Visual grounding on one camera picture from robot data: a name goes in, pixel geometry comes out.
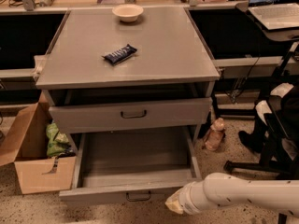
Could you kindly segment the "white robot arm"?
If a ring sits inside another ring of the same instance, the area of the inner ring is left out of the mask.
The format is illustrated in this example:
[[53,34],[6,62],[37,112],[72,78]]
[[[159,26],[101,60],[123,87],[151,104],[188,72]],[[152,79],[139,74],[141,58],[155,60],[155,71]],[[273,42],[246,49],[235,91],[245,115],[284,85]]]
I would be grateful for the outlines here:
[[244,203],[299,217],[299,181],[246,180],[213,173],[186,184],[165,201],[172,212],[189,215]]

